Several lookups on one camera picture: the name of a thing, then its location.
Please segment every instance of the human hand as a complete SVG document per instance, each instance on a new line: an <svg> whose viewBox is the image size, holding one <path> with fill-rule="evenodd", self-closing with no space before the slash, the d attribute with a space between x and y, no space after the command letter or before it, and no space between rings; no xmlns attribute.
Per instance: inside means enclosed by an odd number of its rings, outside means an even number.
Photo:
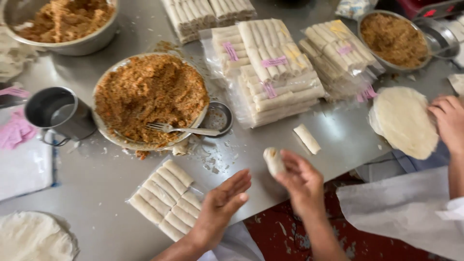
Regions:
<svg viewBox="0 0 464 261"><path fill-rule="evenodd" d="M326 218L324 206L324 178L311 163L289 150L281 150L286 173L276 179L290 194L293 209L303 219Z"/></svg>
<svg viewBox="0 0 464 261"><path fill-rule="evenodd" d="M201 206L200 215L186 235L206 252L219 244L232 215L245 204L251 187L249 170L241 170L211 190Z"/></svg>
<svg viewBox="0 0 464 261"><path fill-rule="evenodd" d="M442 96L428 108L436 117L438 132L451 154L464 155L464 107L454 96Z"/></svg>

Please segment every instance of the person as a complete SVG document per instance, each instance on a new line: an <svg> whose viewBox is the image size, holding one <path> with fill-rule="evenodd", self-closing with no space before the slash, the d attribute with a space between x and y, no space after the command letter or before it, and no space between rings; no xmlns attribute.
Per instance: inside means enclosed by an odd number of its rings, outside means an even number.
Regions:
<svg viewBox="0 0 464 261"><path fill-rule="evenodd" d="M464 260L464 106L454 96L443 96L428 111L441 138L428 159L395 150L394 158L356 169L372 183L339 188L337 196L355 228Z"/></svg>
<svg viewBox="0 0 464 261"><path fill-rule="evenodd" d="M325 214L323 176L307 160L281 152L287 172L276 180L289 192L291 205L301 217L316 261L348 261ZM192 230L152 261L264 261L242 222L226 227L249 199L249 170L241 170L211 190Z"/></svg>

